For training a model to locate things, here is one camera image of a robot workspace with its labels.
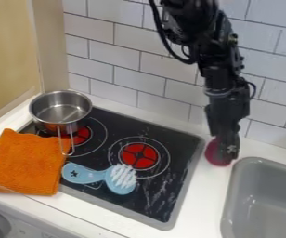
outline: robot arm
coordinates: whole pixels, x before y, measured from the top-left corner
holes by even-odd
[[[238,36],[216,0],[162,0],[162,17],[154,0],[149,3],[166,49],[183,63],[198,63],[210,101],[205,112],[215,136],[206,157],[215,165],[229,165],[238,158],[239,121],[250,114],[250,99],[255,94],[255,85],[240,77],[244,58]],[[186,58],[178,56],[167,40],[181,45]],[[253,86],[251,96],[249,85]]]

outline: toy stove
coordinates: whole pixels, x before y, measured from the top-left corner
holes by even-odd
[[[191,176],[202,152],[195,136],[94,108],[86,126],[74,135],[76,152],[67,163],[86,169],[105,170],[112,165],[131,165],[136,188],[127,195],[108,189],[104,181],[76,184],[61,179],[60,190],[160,230],[174,227]],[[22,133],[45,132],[30,124]]]

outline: orange cloth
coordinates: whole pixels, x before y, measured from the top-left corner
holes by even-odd
[[[62,144],[67,153],[70,140],[63,139]],[[0,192],[56,194],[65,159],[58,138],[41,138],[5,129],[0,137]]]

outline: stainless steel pot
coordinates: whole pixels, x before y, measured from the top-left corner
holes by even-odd
[[[45,93],[34,99],[30,105],[30,114],[36,126],[58,136],[62,154],[69,156],[75,152],[73,133],[85,125],[85,119],[91,110],[91,100],[74,91]],[[62,134],[71,136],[71,152],[68,154],[62,150]]]

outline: sink basin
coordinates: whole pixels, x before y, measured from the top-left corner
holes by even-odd
[[[221,232],[224,238],[286,238],[286,165],[259,158],[235,164]]]

